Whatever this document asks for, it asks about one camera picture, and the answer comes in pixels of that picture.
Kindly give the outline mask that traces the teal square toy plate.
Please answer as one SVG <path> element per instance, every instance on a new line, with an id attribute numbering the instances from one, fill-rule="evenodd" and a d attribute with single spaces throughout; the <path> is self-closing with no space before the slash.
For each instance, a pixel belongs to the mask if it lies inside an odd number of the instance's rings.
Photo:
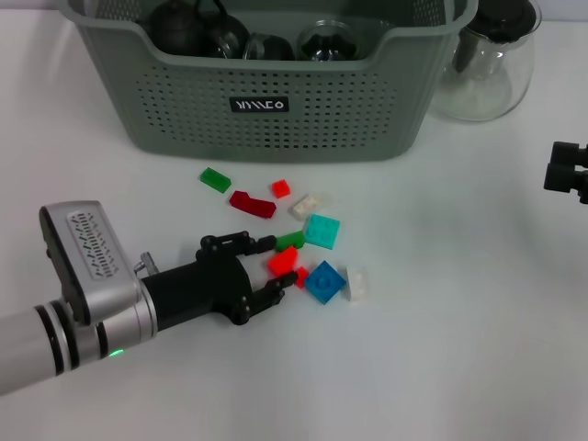
<path id="1" fill-rule="evenodd" d="M 305 242 L 332 250 L 341 226 L 339 220 L 325 217 L 319 214 L 312 214 L 307 219 L 304 232 Z"/>

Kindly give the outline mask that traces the white toy brick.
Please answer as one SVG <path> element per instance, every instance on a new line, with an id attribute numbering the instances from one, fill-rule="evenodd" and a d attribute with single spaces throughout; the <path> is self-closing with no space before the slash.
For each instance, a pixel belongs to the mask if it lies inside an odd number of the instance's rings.
<path id="1" fill-rule="evenodd" d="M 368 276 L 364 268 L 347 266 L 345 268 L 345 295 L 350 302 L 359 302 L 368 295 Z"/>
<path id="2" fill-rule="evenodd" d="M 311 214 L 325 206 L 328 197 L 319 193 L 309 193 L 296 202 L 290 209 L 291 214 L 299 221 L 306 220 Z"/>

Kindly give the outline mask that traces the green studded toy brick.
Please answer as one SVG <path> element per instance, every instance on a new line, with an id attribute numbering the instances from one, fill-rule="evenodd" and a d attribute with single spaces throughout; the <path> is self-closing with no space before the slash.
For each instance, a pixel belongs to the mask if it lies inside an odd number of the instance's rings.
<path id="1" fill-rule="evenodd" d="M 291 232 L 277 237 L 275 250 L 281 253 L 289 247 L 300 249 L 304 246 L 304 244 L 305 236 L 303 231 Z"/>

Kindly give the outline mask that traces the blue square toy plate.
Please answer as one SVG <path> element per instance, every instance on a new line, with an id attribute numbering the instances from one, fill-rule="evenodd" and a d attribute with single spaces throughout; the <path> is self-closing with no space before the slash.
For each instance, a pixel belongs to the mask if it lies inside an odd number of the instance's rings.
<path id="1" fill-rule="evenodd" d="M 326 261 L 322 261 L 304 281 L 305 289 L 322 305 L 328 303 L 345 285 L 345 279 Z"/>

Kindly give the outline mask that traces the glass carafe with black lid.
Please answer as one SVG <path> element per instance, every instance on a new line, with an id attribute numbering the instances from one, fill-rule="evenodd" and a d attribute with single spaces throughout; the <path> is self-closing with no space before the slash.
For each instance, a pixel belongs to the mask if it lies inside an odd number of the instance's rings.
<path id="1" fill-rule="evenodd" d="M 536 0 L 479 0 L 433 98 L 453 119 L 490 121 L 520 104 L 535 68 L 534 33 L 542 20 Z"/>

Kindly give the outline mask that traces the translucent green brick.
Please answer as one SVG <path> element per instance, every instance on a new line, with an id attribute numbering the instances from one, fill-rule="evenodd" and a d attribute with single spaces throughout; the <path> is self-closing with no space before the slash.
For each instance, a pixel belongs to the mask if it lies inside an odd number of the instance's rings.
<path id="1" fill-rule="evenodd" d="M 231 179 L 216 171 L 213 168 L 207 167 L 200 175 L 199 181 L 224 194 L 232 185 Z"/>

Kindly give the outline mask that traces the glass teacup with black holder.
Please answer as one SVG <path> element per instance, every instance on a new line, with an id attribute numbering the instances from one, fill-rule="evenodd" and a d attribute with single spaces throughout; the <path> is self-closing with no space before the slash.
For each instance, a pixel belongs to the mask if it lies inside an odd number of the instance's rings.
<path id="1" fill-rule="evenodd" d="M 243 50 L 244 60 L 295 61 L 290 43 L 276 35 L 252 33 Z"/>
<path id="2" fill-rule="evenodd" d="M 344 22 L 319 20 L 297 38 L 299 60 L 313 62 L 352 61 L 359 54 L 356 33 Z"/>
<path id="3" fill-rule="evenodd" d="M 231 16 L 221 0 L 211 0 L 215 10 L 203 10 L 203 0 L 196 0 L 194 16 L 198 25 L 197 56 L 241 59 L 250 33 L 236 17 Z"/>

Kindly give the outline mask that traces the dark clay teapot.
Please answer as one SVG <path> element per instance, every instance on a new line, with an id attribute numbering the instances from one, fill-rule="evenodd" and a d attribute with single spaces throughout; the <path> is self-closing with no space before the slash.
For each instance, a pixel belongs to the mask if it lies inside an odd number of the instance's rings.
<path id="1" fill-rule="evenodd" d="M 194 8 L 184 0 L 166 0 L 136 23 L 158 50 L 172 55 L 198 55 L 202 28 Z"/>

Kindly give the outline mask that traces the large red-orange toy brick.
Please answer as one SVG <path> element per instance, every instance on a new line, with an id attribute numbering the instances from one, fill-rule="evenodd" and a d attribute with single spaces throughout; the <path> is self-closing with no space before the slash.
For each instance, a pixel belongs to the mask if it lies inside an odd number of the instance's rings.
<path id="1" fill-rule="evenodd" d="M 296 269 L 298 250 L 294 246 L 275 254 L 267 261 L 267 268 L 274 277 L 281 277 Z"/>

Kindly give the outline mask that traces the grey-green perforated storage bin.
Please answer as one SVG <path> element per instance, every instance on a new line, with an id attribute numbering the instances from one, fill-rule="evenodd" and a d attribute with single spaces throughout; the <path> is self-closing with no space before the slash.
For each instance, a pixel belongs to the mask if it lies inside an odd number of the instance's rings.
<path id="1" fill-rule="evenodd" d="M 333 25 L 351 61 L 178 56 L 154 44 L 166 0 L 58 0 L 140 149 L 213 160 L 318 163 L 407 152 L 479 0 L 180 0 L 185 18 L 225 10 L 294 51 Z"/>

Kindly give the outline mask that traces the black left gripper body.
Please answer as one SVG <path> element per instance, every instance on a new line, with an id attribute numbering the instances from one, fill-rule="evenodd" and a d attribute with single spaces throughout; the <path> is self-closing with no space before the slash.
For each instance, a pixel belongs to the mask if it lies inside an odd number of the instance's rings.
<path id="1" fill-rule="evenodd" d="M 145 277 L 157 328 L 166 330 L 197 317 L 218 313 L 235 325 L 254 315 L 252 285 L 238 257 L 252 250 L 247 234 L 206 236 L 195 261 Z"/>

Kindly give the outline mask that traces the dark red long brick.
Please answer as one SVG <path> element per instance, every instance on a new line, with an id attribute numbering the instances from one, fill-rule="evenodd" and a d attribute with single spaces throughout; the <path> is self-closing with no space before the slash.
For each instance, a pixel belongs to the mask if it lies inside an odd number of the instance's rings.
<path id="1" fill-rule="evenodd" d="M 247 192 L 235 190 L 229 198 L 229 204 L 242 212 L 261 219 L 271 219 L 277 206 L 274 202 L 251 198 Z"/>

